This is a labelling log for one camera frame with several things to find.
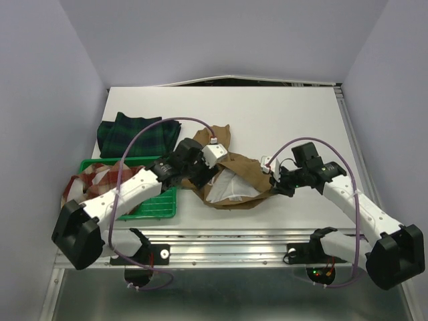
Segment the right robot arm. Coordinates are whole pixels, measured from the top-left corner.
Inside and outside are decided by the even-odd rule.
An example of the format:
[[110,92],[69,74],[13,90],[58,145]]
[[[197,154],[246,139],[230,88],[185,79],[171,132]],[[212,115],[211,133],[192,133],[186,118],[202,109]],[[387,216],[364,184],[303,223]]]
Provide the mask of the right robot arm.
[[348,236],[335,227],[316,229],[306,243],[292,243],[283,261],[304,264],[314,284],[334,288],[336,263],[352,264],[350,283],[360,270],[382,290],[389,290],[425,271],[423,232],[416,225],[403,225],[387,215],[356,186],[346,162],[326,163],[318,154],[315,138],[301,138],[292,149],[295,169],[282,166],[275,156],[265,156],[261,169],[270,176],[271,192],[293,197],[310,187],[336,205],[355,224]]

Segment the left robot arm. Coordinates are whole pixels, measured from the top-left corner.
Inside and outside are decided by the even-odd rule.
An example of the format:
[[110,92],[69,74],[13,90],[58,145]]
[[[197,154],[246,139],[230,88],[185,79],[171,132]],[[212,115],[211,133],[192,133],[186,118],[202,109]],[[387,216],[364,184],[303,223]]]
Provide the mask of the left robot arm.
[[51,239],[77,270],[86,269],[100,257],[113,255],[142,263],[148,258],[148,239],[135,229],[115,237],[115,220],[184,179],[198,189],[204,187],[219,172],[218,165],[226,156],[222,144],[202,146],[186,138],[172,153],[154,160],[127,181],[119,180],[117,187],[99,197],[81,203],[68,201],[60,211]]

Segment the tan pleated skirt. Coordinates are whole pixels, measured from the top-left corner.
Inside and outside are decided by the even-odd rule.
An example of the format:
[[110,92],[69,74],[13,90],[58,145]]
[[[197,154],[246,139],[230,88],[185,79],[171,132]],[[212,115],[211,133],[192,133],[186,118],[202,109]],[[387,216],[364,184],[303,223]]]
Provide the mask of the tan pleated skirt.
[[270,178],[260,162],[228,152],[219,173],[202,189],[190,189],[204,204],[220,210],[252,209],[272,196]]

